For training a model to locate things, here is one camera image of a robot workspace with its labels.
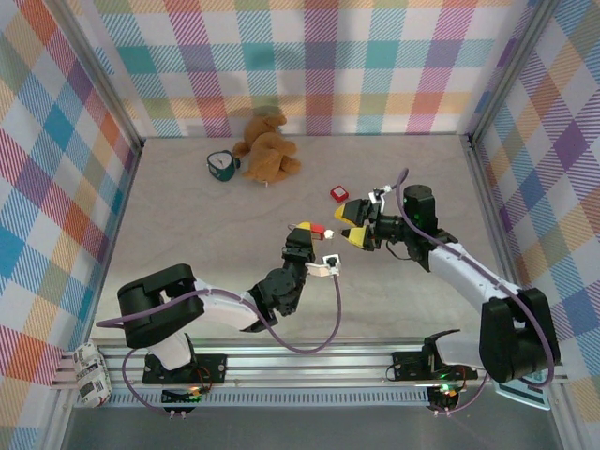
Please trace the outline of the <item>red safety padlock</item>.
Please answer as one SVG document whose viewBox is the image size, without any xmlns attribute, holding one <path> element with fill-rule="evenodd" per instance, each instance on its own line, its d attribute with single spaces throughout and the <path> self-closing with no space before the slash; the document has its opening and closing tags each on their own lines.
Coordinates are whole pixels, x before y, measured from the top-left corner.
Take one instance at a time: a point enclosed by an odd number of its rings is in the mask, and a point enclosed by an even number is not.
<svg viewBox="0 0 600 450">
<path fill-rule="evenodd" d="M 325 239 L 324 232 L 326 231 L 325 227 L 322 224 L 317 224 L 314 222 L 310 222 L 310 223 L 312 224 L 312 228 L 310 230 L 311 238 L 313 240 L 320 240 L 320 241 L 324 240 Z M 295 225 L 296 224 L 289 224 L 288 229 L 290 231 L 295 230 L 296 229 Z"/>
</svg>

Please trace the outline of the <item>brown teddy bear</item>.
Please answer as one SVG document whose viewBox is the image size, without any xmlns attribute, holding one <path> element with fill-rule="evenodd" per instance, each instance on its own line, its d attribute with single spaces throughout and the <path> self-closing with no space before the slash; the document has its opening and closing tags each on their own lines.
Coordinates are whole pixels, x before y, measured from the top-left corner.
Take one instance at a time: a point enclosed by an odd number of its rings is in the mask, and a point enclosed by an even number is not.
<svg viewBox="0 0 600 450">
<path fill-rule="evenodd" d="M 286 124 L 283 113 L 255 115 L 247 122 L 243 139 L 232 149 L 235 158 L 249 157 L 244 177 L 274 184 L 300 172 L 302 163 L 294 157 L 297 146 L 285 139 L 279 130 Z"/>
</svg>

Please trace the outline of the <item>teal alarm clock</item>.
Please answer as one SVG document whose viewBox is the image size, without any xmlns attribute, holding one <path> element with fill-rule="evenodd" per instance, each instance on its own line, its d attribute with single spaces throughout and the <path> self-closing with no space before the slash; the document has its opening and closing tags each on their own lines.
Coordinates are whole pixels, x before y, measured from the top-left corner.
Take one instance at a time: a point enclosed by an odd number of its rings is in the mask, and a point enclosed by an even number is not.
<svg viewBox="0 0 600 450">
<path fill-rule="evenodd" d="M 230 181 L 241 167 L 241 161 L 229 150 L 213 152 L 206 158 L 209 172 L 220 182 Z"/>
</svg>

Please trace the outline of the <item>white labelled package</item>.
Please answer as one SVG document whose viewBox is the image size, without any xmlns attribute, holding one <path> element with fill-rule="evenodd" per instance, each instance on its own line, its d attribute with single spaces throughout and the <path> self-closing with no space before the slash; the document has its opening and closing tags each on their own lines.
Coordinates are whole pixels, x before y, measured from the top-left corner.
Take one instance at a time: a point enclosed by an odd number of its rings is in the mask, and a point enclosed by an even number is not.
<svg viewBox="0 0 600 450">
<path fill-rule="evenodd" d="M 103 355 L 92 342 L 79 346 L 72 354 L 77 388 L 82 404 L 102 406 L 111 396 L 112 383 Z"/>
</svg>

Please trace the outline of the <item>blue white card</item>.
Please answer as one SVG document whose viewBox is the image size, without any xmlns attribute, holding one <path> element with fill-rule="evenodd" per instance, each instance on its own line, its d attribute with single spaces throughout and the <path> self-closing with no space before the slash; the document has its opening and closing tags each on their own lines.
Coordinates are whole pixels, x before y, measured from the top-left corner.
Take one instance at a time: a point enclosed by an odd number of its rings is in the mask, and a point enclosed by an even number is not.
<svg viewBox="0 0 600 450">
<path fill-rule="evenodd" d="M 546 387 L 540 388 L 528 385 L 521 379 L 514 379 L 505 383 L 493 381 L 492 384 L 495 392 L 500 396 L 539 410 L 550 410 Z"/>
</svg>

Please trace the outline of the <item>aluminium arm base rail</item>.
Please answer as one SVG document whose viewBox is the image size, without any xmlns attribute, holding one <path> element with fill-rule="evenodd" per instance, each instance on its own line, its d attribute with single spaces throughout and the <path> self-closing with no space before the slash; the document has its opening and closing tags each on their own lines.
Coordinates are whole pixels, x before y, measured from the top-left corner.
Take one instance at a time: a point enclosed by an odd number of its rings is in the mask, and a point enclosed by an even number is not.
<svg viewBox="0 0 600 450">
<path fill-rule="evenodd" d="M 222 388 L 388 387 L 392 353 L 417 352 L 423 340 L 339 337 L 320 352 L 303 355 L 266 338 L 195 339 L 197 353 L 227 355 Z"/>
</svg>

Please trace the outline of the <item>aluminium frame rail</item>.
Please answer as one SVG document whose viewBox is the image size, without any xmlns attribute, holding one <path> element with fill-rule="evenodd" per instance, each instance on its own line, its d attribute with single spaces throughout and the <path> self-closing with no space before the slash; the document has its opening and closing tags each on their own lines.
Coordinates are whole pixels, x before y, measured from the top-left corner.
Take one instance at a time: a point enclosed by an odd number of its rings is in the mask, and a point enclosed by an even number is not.
<svg viewBox="0 0 600 450">
<path fill-rule="evenodd" d="M 142 140 L 141 141 L 141 147 L 140 149 L 135 153 L 135 157 L 133 159 L 133 166 L 130 172 L 130 175 L 128 177 L 127 180 L 127 184 L 126 184 L 126 189 L 125 189 L 125 193 L 124 193 L 124 199 L 121 205 L 121 208 L 119 210 L 119 214 L 117 215 L 117 221 L 115 224 L 115 229 L 114 229 L 114 233 L 112 235 L 112 239 L 109 242 L 109 247 L 108 247 L 108 253 L 106 256 L 106 261 L 103 264 L 102 267 L 102 272 L 101 272 L 101 279 L 99 281 L 99 284 L 97 286 L 97 292 L 95 294 L 92 306 L 90 307 L 90 310 L 88 311 L 88 314 L 86 316 L 86 320 L 85 320 L 85 331 L 82 335 L 82 339 L 81 342 L 84 343 L 86 341 L 88 341 L 90 339 L 91 333 L 93 331 L 94 328 L 94 323 L 95 323 L 95 317 L 96 314 L 98 312 L 98 306 L 100 304 L 101 301 L 101 295 L 103 292 L 103 288 L 106 282 L 106 278 L 108 276 L 109 270 L 110 270 L 110 266 L 111 266 L 111 262 L 113 259 L 113 254 L 114 254 L 114 250 L 116 247 L 116 243 L 118 240 L 118 236 L 122 227 L 122 223 L 124 220 L 124 216 L 127 210 L 127 206 L 128 206 L 128 201 L 130 198 L 130 192 L 132 190 L 134 181 L 135 181 L 135 176 L 137 174 L 138 168 L 140 166 L 140 161 L 142 159 L 143 156 L 143 150 L 145 147 L 145 143 L 146 140 Z"/>
<path fill-rule="evenodd" d="M 507 233 L 503 227 L 499 209 L 495 203 L 491 184 L 485 173 L 484 164 L 477 153 L 476 145 L 469 135 L 459 135 L 469 173 L 474 185 L 480 210 L 484 217 L 487 237 L 490 241 L 494 261 L 498 267 L 497 274 L 504 279 L 521 285 L 521 276 L 509 247 Z"/>
</svg>

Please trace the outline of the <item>aluminium frame post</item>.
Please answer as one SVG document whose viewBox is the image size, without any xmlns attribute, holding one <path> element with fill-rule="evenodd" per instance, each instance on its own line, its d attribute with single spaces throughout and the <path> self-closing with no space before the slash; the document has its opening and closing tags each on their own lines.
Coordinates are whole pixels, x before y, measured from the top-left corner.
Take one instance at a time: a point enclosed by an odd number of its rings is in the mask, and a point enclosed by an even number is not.
<svg viewBox="0 0 600 450">
<path fill-rule="evenodd" d="M 478 143 L 488 131 L 560 2 L 561 0 L 528 0 L 514 33 L 494 68 L 490 85 L 480 97 L 465 132 L 470 143 Z"/>
<path fill-rule="evenodd" d="M 144 138 L 140 136 L 133 122 L 130 120 L 126 108 L 121 102 L 109 76 L 100 64 L 98 57 L 89 44 L 75 15 L 70 10 L 67 0 L 43 0 L 59 27 L 64 32 L 67 41 L 81 61 L 81 65 L 96 87 L 108 110 L 113 115 L 115 122 L 124 131 L 132 143 L 134 152 L 140 155 L 143 152 Z"/>
</svg>

